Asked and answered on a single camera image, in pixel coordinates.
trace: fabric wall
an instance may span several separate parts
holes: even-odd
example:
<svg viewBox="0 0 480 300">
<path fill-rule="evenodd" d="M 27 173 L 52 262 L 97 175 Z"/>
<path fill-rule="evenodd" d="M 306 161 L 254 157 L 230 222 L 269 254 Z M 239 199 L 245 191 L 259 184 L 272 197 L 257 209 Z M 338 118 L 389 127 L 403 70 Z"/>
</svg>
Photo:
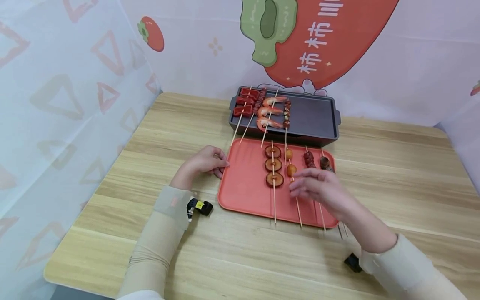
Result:
<svg viewBox="0 0 480 300">
<path fill-rule="evenodd" d="M 161 92 L 117 1 L 0 0 L 0 299 L 44 266 Z"/>
<path fill-rule="evenodd" d="M 480 189 L 480 105 L 470 96 L 480 2 L 120 1 L 132 26 L 150 22 L 140 44 L 165 91 L 231 99 L 239 85 L 268 86 L 332 96 L 347 116 L 444 120 Z"/>
</svg>

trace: wooden table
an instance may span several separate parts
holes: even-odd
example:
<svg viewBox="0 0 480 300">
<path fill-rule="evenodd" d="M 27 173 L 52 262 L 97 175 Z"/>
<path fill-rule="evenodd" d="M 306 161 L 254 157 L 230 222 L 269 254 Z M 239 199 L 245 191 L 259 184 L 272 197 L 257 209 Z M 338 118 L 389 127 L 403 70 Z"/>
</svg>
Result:
<svg viewBox="0 0 480 300">
<path fill-rule="evenodd" d="M 164 93 L 45 268 L 49 282 L 115 297 L 131 251 L 162 187 L 180 164 L 213 144 L 228 151 L 228 101 Z M 480 199 L 443 132 L 343 118 L 327 146 L 344 184 L 405 234 L 473 299 L 480 293 Z M 338 230 L 227 211 L 219 180 L 194 185 L 214 204 L 190 225 L 172 262 L 166 298 L 386 299 L 370 276 L 342 261 Z"/>
</svg>

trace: human hand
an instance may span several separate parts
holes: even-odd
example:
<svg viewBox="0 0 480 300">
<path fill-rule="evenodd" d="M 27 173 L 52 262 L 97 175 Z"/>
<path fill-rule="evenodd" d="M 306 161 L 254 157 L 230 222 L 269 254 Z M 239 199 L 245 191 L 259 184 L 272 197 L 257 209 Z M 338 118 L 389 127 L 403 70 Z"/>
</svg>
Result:
<svg viewBox="0 0 480 300">
<path fill-rule="evenodd" d="M 290 196 L 313 199 L 325 206 L 336 219 L 345 221 L 361 207 L 331 171 L 307 168 L 297 172 L 290 184 Z"/>
<path fill-rule="evenodd" d="M 223 170 L 228 166 L 227 156 L 222 149 L 205 146 L 183 163 L 170 182 L 170 186 L 180 190 L 191 190 L 193 179 L 199 173 L 209 172 L 222 178 Z"/>
<path fill-rule="evenodd" d="M 230 164 L 222 149 L 208 145 L 185 161 L 184 165 L 195 174 L 209 172 L 222 178 L 225 167 Z"/>
</svg>

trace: shrimp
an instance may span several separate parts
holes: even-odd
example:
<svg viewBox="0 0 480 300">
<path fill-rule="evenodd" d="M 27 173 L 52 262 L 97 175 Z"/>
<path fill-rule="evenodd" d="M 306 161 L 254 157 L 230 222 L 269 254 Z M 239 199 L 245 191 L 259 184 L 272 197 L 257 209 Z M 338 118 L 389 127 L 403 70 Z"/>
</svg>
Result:
<svg viewBox="0 0 480 300">
<path fill-rule="evenodd" d="M 287 97 L 285 96 L 266 98 L 263 102 L 263 106 L 265 107 L 272 106 L 274 103 L 285 102 L 286 100 L 287 100 Z"/>
<path fill-rule="evenodd" d="M 271 107 L 260 107 L 257 112 L 257 116 L 260 117 L 265 117 L 269 113 L 272 113 L 272 115 L 281 115 L 283 114 L 283 111 L 278 108 L 271 108 Z"/>
<path fill-rule="evenodd" d="M 277 123 L 275 121 L 272 121 L 268 118 L 265 118 L 265 117 L 259 117 L 257 119 L 257 127 L 258 129 L 260 129 L 261 131 L 265 132 L 266 131 L 266 127 L 268 126 L 272 126 L 272 127 L 275 127 L 275 128 L 283 128 L 283 125 L 280 124 L 280 123 Z"/>
</svg>

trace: red cutting board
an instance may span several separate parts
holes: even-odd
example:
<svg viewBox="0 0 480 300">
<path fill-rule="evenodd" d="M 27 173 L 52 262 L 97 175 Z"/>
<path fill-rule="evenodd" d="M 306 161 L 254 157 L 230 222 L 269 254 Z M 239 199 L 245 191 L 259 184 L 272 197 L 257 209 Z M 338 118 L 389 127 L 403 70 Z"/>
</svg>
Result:
<svg viewBox="0 0 480 300">
<path fill-rule="evenodd" d="M 228 210 L 274 218 L 273 188 L 266 184 L 265 178 L 268 171 L 264 166 L 267 160 L 265 148 L 271 144 L 271 141 L 265 141 L 263 148 L 261 148 L 261 141 L 246 138 L 243 139 L 241 144 L 240 139 L 233 142 L 228 153 L 230 166 L 223 173 L 218 191 L 220 206 Z M 297 202 L 295 198 L 290 197 L 288 189 L 290 178 L 287 176 L 287 166 L 285 165 L 285 144 L 274 143 L 274 145 L 282 151 L 279 159 L 282 161 L 283 167 L 279 173 L 284 177 L 283 185 L 275 188 L 276 218 L 300 223 Z M 306 168 L 303 160 L 305 147 L 288 145 L 288 148 L 293 151 L 292 164 L 298 170 Z M 313 153 L 315 165 L 319 168 L 319 159 L 322 156 L 321 149 L 309 147 L 308 150 Z M 335 170 L 333 156 L 325 150 L 324 155 L 330 160 L 331 166 Z M 302 223 L 305 225 L 334 228 L 338 224 L 338 220 L 325 207 L 322 207 L 325 225 L 323 224 L 318 202 L 299 198 L 299 207 Z"/>
</svg>

